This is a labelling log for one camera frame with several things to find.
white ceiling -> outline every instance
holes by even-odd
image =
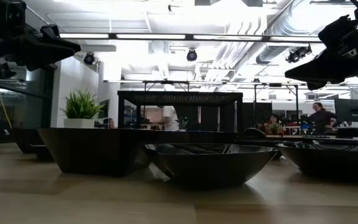
[[[136,32],[136,33],[189,33],[189,34],[262,34],[270,20],[283,9],[290,0],[266,0],[276,4],[264,4],[262,8],[248,7],[241,0],[220,0],[212,6],[195,6],[195,0],[26,0],[27,5],[41,18],[59,26],[60,32]],[[315,6],[305,4],[303,11],[293,11],[291,18],[297,19],[297,27],[314,27],[316,33],[335,18],[351,14],[354,7]],[[27,23],[38,29],[45,25],[33,13],[27,11]],[[124,40],[81,40],[81,45],[115,45],[122,74],[131,79],[158,79],[161,71],[162,56],[154,54],[150,41]],[[252,44],[222,42],[165,42],[163,61],[167,64],[168,79],[179,80],[198,77],[199,67],[204,62],[213,65],[234,65]],[[188,49],[196,49],[196,62],[187,62]],[[258,65],[255,59],[246,61],[231,77],[231,81],[250,82],[259,78],[262,82],[287,82],[284,72],[301,63],[310,61],[309,55],[296,64],[285,61],[288,51],[282,52],[268,65]],[[211,71],[208,77],[224,78],[228,70]]]

table surface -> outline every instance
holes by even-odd
[[[0,224],[358,223],[358,185],[305,177],[287,160],[244,184],[189,192],[151,165],[132,175],[62,174],[15,144],[0,145]]]

woman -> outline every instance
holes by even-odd
[[[331,118],[336,119],[336,114],[326,111],[321,103],[313,103],[315,113],[309,116],[313,122],[313,134],[322,135],[327,130],[332,129]]]
[[[272,129],[274,126],[278,126],[277,133],[273,133]],[[259,129],[266,135],[284,134],[283,126],[278,123],[277,115],[272,114],[267,123],[259,125]]]

